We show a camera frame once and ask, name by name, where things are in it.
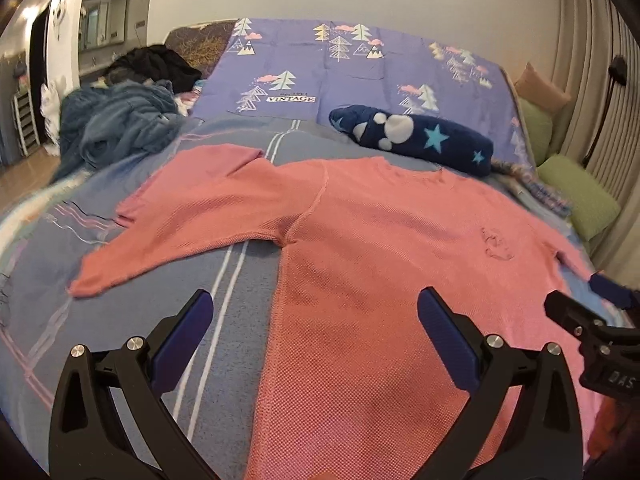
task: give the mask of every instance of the brown patterned headboard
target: brown patterned headboard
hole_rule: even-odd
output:
[[[237,20],[174,28],[164,44],[202,72],[206,79],[218,64]]]

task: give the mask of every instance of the floor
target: floor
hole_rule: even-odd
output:
[[[40,148],[28,158],[0,170],[0,212],[45,187],[59,163],[58,157],[47,155],[46,150]]]

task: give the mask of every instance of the silver screw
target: silver screw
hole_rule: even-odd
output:
[[[84,354],[84,345],[76,345],[71,349],[71,357],[80,357]]]
[[[145,340],[141,337],[135,336],[127,341],[127,348],[129,350],[140,350],[142,345],[145,343]]]
[[[548,343],[546,345],[546,351],[553,355],[560,355],[562,353],[562,349],[558,343]]]
[[[502,348],[502,346],[504,345],[504,339],[502,339],[497,334],[491,334],[486,337],[486,343],[491,348]]]

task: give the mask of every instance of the shirt seam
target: shirt seam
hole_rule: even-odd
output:
[[[324,192],[326,191],[326,188],[328,187],[329,184],[329,172],[327,170],[327,166],[324,160],[320,160],[320,164],[322,165],[322,184],[320,185],[320,189],[318,190],[318,193],[316,194],[313,202],[311,203],[311,205],[308,207],[308,209],[302,213],[300,213],[300,215],[298,216],[298,218],[296,218],[296,220],[293,222],[293,224],[291,224],[291,227],[289,227],[289,229],[287,229],[287,231],[284,233],[284,243],[292,243],[292,237],[294,235],[294,232],[296,229],[298,229],[300,227],[300,225],[302,224],[303,221],[305,221],[306,218],[308,218],[309,215],[311,215],[316,208],[318,207],[319,203],[320,203],[320,199],[322,198],[322,196],[324,195]]]

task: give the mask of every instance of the dark door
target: dark door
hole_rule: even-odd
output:
[[[33,116],[36,119],[36,131],[40,143],[47,139],[44,117],[40,113],[40,87],[47,83],[47,23],[49,7],[44,9],[31,26],[31,44],[29,47],[29,77]]]

